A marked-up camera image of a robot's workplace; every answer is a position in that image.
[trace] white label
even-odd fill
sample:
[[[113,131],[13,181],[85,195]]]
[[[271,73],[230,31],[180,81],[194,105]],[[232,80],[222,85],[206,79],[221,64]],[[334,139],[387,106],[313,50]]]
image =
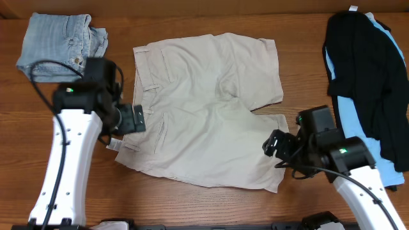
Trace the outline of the white label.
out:
[[[350,6],[350,11],[357,11],[358,10],[358,6]]]
[[[111,143],[109,143],[109,145],[107,146],[107,149],[120,151],[122,142],[123,141],[121,141],[121,140],[111,138]]]

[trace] khaki shorts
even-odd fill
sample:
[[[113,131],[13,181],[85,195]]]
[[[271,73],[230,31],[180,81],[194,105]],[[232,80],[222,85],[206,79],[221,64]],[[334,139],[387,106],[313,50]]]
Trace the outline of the khaki shorts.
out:
[[[116,161],[143,173],[204,187],[277,192],[284,169],[263,154],[283,115],[251,111],[282,101],[273,40],[231,33],[134,48],[134,104],[146,131],[124,137]]]

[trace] black cable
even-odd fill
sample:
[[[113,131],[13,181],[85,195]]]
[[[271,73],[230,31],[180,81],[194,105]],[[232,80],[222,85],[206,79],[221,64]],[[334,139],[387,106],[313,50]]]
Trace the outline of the black cable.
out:
[[[80,76],[81,78],[83,78],[84,76],[82,76],[81,73],[79,73],[77,70],[74,70],[71,66],[68,66],[66,64],[63,63],[59,63],[57,61],[51,61],[51,60],[43,60],[43,61],[37,61],[35,62],[31,68],[30,68],[30,82],[33,85],[35,91],[37,92],[38,96],[40,96],[40,98],[43,100],[43,102],[46,104],[46,106],[50,109],[50,111],[52,112],[52,114],[56,117],[58,125],[61,129],[61,135],[63,137],[63,147],[62,147],[62,152],[61,152],[61,160],[59,162],[59,168],[58,168],[58,173],[57,173],[57,178],[56,178],[56,182],[54,184],[54,188],[52,189],[52,194],[51,194],[51,199],[50,199],[50,203],[48,205],[47,208],[47,213],[45,214],[45,218],[43,221],[43,226],[41,228],[41,230],[44,230],[47,227],[47,224],[49,223],[50,217],[51,217],[51,213],[54,209],[54,205],[56,202],[56,198],[57,198],[57,192],[58,192],[58,188],[59,188],[59,183],[61,182],[61,177],[63,175],[63,169],[64,169],[64,163],[65,163],[65,155],[66,155],[66,146],[68,145],[67,141],[66,141],[66,134],[65,134],[65,127],[63,124],[63,121],[61,120],[61,118],[58,116],[55,108],[51,105],[51,103],[46,99],[46,97],[44,96],[44,94],[40,91],[40,89],[37,86],[37,83],[34,81],[35,76],[33,75],[33,71],[34,68],[42,63],[54,63],[60,66],[64,66],[65,68],[71,70],[72,72],[76,73],[78,76]]]
[[[309,174],[309,175],[307,175],[307,176],[296,177],[296,176],[295,176],[295,173],[296,173],[296,172],[297,172],[296,169],[293,169],[293,172],[291,172],[291,177],[294,178],[294,179],[296,179],[296,180],[304,180],[304,179],[312,178],[312,177],[314,177],[314,176],[317,174],[317,172],[313,172],[313,173],[311,173],[311,174]]]
[[[108,134],[108,142],[105,142],[101,136],[98,137],[98,141],[100,141],[103,145],[106,145],[106,146],[108,146],[111,143],[111,139],[112,139],[111,133]]]
[[[309,144],[312,143],[312,139],[313,139],[313,137],[314,137],[313,135],[314,135],[314,134],[311,134],[311,135],[308,137],[308,143],[309,143]],[[303,143],[300,147],[298,147],[298,149],[295,150],[294,153],[290,156],[289,160],[292,160],[293,158],[295,158],[295,157],[301,152],[301,150],[304,148],[304,146],[305,146],[305,143]],[[278,163],[278,164],[276,164],[276,165],[283,165],[284,163],[286,163],[286,162],[285,162],[285,161],[282,161],[282,162],[280,162],[280,163]]]
[[[122,72],[122,70],[121,70],[120,67],[116,66],[116,68],[118,69],[118,71],[120,72],[120,75],[121,75],[120,93],[118,94],[117,99],[115,99],[115,100],[119,103],[119,102],[120,102],[120,99],[121,99],[121,94],[122,94],[122,92],[123,92],[123,72]]]
[[[336,176],[340,176],[352,183],[354,183],[356,186],[360,187],[363,191],[365,191],[369,196],[372,197],[373,201],[375,204],[379,205],[379,207],[382,209],[382,211],[384,212],[385,216],[388,218],[390,224],[392,225],[394,230],[398,230],[397,225],[394,221],[394,219],[390,216],[390,213],[388,212],[388,210],[385,208],[385,206],[382,204],[382,201],[377,198],[368,188],[366,188],[363,184],[359,183],[357,180],[354,180],[353,178],[349,177],[349,176],[345,176],[339,172],[335,172],[329,169],[324,169],[324,168],[320,168],[320,167],[315,167],[315,166],[306,166],[306,165],[291,165],[291,164],[286,164],[286,165],[276,165],[274,166],[275,168],[293,168],[293,169],[315,169],[317,171],[323,171],[326,173],[331,173],[334,174]]]

